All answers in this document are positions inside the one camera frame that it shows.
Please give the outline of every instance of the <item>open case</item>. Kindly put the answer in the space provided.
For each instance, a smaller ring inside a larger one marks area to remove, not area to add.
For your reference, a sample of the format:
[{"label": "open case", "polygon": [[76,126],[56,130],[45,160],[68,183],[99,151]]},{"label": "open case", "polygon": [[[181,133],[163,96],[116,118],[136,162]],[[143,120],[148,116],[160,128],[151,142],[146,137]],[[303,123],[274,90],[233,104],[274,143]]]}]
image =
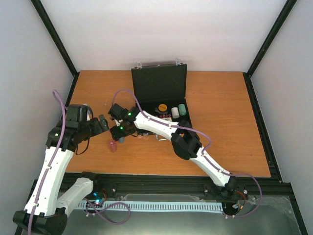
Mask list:
[{"label": "open case", "polygon": [[[191,124],[186,102],[187,64],[141,66],[132,69],[134,94],[140,106],[146,112],[169,121],[181,122],[185,120]],[[171,109],[184,104],[186,114],[174,118]],[[141,135],[153,134],[146,130],[139,130]]]}]

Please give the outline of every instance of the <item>robotic arm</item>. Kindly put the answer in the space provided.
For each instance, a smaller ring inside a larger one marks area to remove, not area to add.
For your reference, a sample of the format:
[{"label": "robotic arm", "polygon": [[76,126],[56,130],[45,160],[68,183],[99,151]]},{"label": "robotic arm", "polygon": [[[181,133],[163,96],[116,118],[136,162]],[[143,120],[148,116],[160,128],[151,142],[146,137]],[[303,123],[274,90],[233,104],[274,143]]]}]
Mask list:
[{"label": "robotic arm", "polygon": [[[60,148],[50,166],[50,162],[57,143],[60,138],[62,122],[60,121],[49,134],[46,142],[44,166],[38,178],[36,187],[27,202],[24,211],[17,211],[13,221],[23,229],[28,229],[28,222],[34,206],[34,217],[32,231],[44,235],[60,235],[63,233],[67,218],[72,210],[87,195],[95,192],[97,183],[96,174],[84,172],[82,177],[77,179],[75,184],[66,191],[60,198],[58,193],[67,165],[77,152],[78,144],[82,141],[89,141],[91,137],[99,135],[107,130],[108,123],[103,115],[98,118],[89,118],[86,105],[69,105],[66,114],[66,126]],[[37,192],[40,191],[39,200],[35,203]]]},{"label": "robotic arm", "polygon": [[215,185],[225,187],[227,192],[225,196],[232,194],[236,186],[235,178],[226,175],[229,171],[223,169],[206,151],[203,151],[204,147],[200,143],[199,136],[194,131],[186,130],[191,128],[188,122],[166,121],[145,111],[140,112],[137,107],[132,107],[128,111],[118,104],[111,107],[109,114],[116,122],[116,126],[110,129],[114,140],[132,135],[137,129],[148,130],[163,136],[172,142],[176,155],[194,162],[210,176]]}]

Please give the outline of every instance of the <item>red object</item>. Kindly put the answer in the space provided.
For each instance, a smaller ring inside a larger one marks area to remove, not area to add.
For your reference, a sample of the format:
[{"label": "red object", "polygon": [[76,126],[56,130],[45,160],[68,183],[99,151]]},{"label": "red object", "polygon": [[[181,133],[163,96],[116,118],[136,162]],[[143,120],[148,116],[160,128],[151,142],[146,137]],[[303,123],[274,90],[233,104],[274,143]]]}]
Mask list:
[{"label": "red object", "polygon": [[109,149],[111,152],[117,151],[117,144],[115,141],[109,141]]}]

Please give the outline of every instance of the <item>wooden table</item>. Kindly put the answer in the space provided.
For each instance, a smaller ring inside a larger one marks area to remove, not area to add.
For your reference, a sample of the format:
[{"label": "wooden table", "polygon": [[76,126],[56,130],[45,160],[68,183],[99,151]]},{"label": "wooden table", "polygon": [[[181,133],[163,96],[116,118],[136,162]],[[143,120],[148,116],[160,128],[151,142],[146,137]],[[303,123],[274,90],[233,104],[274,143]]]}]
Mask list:
[{"label": "wooden table", "polygon": [[[87,103],[95,117],[104,114],[109,127],[114,122],[107,114],[114,93],[133,90],[130,71],[80,72],[71,104]],[[246,172],[270,177],[268,164],[241,72],[187,73],[186,100],[193,127],[208,134],[212,145],[208,153],[232,173]],[[121,92],[116,103],[125,108],[134,106],[134,99]],[[175,155],[170,141],[157,141],[155,136],[127,137],[110,152],[109,131],[93,137],[86,153],[74,156],[67,172],[91,171],[119,174],[206,175],[191,161]],[[203,145],[207,140],[201,137]],[[82,151],[86,143],[81,143]]]}]

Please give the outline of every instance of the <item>green cylinder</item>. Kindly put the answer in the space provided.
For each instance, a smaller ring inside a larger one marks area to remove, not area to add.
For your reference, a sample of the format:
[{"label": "green cylinder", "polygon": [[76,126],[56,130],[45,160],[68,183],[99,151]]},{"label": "green cylinder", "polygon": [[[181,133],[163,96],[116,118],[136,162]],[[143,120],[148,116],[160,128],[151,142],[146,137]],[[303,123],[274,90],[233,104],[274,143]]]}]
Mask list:
[{"label": "green cylinder", "polygon": [[185,107],[184,104],[180,104],[180,105],[178,106],[178,110],[179,110],[179,114],[180,114],[181,116],[184,116],[184,115],[187,114],[186,107]]}]

